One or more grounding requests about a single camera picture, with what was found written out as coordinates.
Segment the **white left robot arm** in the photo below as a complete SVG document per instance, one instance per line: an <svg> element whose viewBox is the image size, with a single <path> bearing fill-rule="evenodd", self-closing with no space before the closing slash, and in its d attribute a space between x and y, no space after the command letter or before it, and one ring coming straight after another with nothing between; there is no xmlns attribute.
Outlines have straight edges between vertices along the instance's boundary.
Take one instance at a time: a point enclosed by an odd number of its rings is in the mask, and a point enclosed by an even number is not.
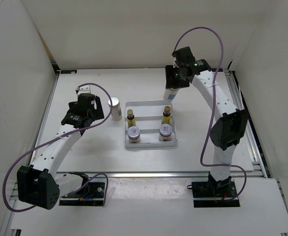
<svg viewBox="0 0 288 236"><path fill-rule="evenodd" d="M45 151L28 167L17 172L18 198L36 207L52 209L60 197L69 195L83 198L90 195L88 176L70 172L61 177L56 173L73 145L84 134L84 128L104 118L100 98L82 93L69 103L69 110L61 121L57 141L48 144Z"/></svg>

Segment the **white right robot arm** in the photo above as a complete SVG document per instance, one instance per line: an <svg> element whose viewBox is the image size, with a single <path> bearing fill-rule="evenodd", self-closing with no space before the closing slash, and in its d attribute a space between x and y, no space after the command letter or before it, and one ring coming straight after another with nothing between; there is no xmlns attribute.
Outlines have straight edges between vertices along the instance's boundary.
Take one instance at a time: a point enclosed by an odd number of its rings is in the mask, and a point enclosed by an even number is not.
<svg viewBox="0 0 288 236"><path fill-rule="evenodd" d="M213 163L209 165L207 190L212 196L221 195L231 182L230 167L236 146L244 136L249 113L230 101L216 82L216 72L206 60L196 60L190 47L172 53L173 65L165 67L166 85L163 98L172 102L180 89L193 85L211 108L206 140L214 145Z"/></svg>

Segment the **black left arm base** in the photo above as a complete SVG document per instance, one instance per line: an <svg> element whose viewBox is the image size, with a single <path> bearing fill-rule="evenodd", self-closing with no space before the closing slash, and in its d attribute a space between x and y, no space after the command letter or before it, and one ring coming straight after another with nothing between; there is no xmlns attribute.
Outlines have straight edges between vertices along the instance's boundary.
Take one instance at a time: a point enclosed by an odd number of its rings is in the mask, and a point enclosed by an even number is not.
<svg viewBox="0 0 288 236"><path fill-rule="evenodd" d="M75 207L103 207L108 190L108 176L93 177L82 172L70 172L56 179L60 189L59 205Z"/></svg>

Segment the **yellow small bottle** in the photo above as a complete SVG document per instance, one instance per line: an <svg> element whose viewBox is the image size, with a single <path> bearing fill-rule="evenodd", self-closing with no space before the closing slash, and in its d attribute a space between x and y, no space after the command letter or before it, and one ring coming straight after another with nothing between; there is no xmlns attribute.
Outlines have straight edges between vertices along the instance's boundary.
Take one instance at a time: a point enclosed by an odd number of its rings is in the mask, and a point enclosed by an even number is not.
<svg viewBox="0 0 288 236"><path fill-rule="evenodd" d="M161 120L162 124L170 124L171 108L170 106L165 106L163 111L163 117Z"/></svg>
<svg viewBox="0 0 288 236"><path fill-rule="evenodd" d="M136 126L135 116L132 109L127 110L128 128Z"/></svg>

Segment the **white shaker bottle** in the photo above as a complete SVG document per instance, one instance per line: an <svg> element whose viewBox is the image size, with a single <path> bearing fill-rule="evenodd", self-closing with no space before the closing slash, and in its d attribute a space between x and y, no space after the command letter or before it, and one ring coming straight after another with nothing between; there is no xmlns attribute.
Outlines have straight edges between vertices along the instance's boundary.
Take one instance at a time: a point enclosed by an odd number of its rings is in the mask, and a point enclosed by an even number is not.
<svg viewBox="0 0 288 236"><path fill-rule="evenodd" d="M164 101L172 102L175 99L178 91L178 88L166 88L163 94Z"/></svg>
<svg viewBox="0 0 288 236"><path fill-rule="evenodd" d="M117 97L111 97L108 100L108 106L112 109L111 117L114 121L119 121L122 119L122 109L120 105L120 101Z"/></svg>

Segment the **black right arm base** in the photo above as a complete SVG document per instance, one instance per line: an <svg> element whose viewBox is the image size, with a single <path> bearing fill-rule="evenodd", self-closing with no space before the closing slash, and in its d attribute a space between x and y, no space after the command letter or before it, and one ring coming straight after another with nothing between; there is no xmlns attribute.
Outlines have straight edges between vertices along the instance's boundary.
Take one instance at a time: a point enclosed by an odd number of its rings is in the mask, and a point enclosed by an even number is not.
<svg viewBox="0 0 288 236"><path fill-rule="evenodd" d="M194 208L240 207L233 181L218 193L214 193L213 187L207 181L192 182L187 185L187 189L192 191Z"/></svg>

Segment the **sauce jar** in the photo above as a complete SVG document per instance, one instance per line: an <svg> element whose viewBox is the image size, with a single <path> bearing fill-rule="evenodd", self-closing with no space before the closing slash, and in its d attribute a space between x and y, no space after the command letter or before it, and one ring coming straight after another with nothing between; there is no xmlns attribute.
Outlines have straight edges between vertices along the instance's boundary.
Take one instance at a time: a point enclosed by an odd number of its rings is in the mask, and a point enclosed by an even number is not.
<svg viewBox="0 0 288 236"><path fill-rule="evenodd" d="M164 123L159 128L159 141L167 142L171 140L172 127L170 124Z"/></svg>
<svg viewBox="0 0 288 236"><path fill-rule="evenodd" d="M130 143L139 143L141 142L141 138L140 138L140 129L137 126L131 126L128 129L128 139Z"/></svg>

